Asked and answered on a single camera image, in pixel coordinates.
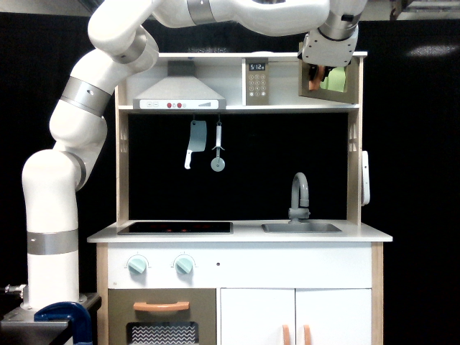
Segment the cleaver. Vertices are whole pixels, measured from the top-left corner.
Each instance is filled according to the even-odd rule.
[[[187,155],[185,156],[185,169],[190,169],[192,152],[202,152],[206,147],[206,121],[190,123],[190,141],[188,142]]]

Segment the white countertop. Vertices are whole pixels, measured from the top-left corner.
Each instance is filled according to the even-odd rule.
[[[392,237],[366,224],[343,220],[309,220],[311,223],[329,223],[341,230],[334,233],[266,233],[262,224],[287,223],[288,219],[266,221],[230,221],[233,234],[124,234],[119,231],[138,220],[122,225],[112,224],[88,237],[90,243],[179,243],[179,242],[391,242]]]

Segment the gray faucet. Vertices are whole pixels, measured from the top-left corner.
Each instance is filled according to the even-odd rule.
[[[307,178],[302,172],[298,172],[294,176],[293,188],[291,190],[289,223],[300,223],[299,219],[308,219],[308,217],[310,216],[310,211],[307,207],[309,207],[309,205],[310,201],[308,200]]]

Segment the stove knob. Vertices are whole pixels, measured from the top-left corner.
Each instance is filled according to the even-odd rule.
[[[188,255],[178,257],[174,262],[175,270],[182,275],[192,272],[193,260]]]
[[[141,275],[147,269],[147,259],[141,255],[135,255],[129,259],[128,268],[131,273]]]

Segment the orange handle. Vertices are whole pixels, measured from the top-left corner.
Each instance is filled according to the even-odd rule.
[[[303,326],[303,333],[305,333],[305,345],[311,345],[311,334],[309,325]]]
[[[289,326],[288,325],[282,325],[282,337],[285,340],[285,345],[290,345]]]
[[[175,304],[148,304],[136,302],[135,311],[186,311],[190,307],[190,302],[177,302]]]

